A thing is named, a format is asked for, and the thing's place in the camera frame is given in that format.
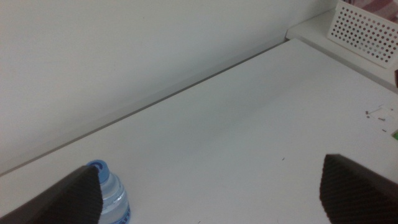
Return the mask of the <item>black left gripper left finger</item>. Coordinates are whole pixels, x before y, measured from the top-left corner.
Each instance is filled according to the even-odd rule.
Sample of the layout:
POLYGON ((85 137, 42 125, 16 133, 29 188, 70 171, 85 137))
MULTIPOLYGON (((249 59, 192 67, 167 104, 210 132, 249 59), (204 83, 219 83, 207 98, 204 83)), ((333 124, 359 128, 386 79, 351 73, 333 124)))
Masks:
POLYGON ((102 208, 98 170, 81 166, 1 217, 1 223, 98 223, 102 208))

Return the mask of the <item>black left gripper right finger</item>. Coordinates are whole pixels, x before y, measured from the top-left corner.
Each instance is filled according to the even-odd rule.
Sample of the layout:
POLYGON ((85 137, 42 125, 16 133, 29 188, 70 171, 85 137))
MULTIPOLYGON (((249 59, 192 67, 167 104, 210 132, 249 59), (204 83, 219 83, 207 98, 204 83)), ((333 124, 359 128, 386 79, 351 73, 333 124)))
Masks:
POLYGON ((331 223, 397 224, 397 184, 340 154, 327 154, 320 201, 331 223))

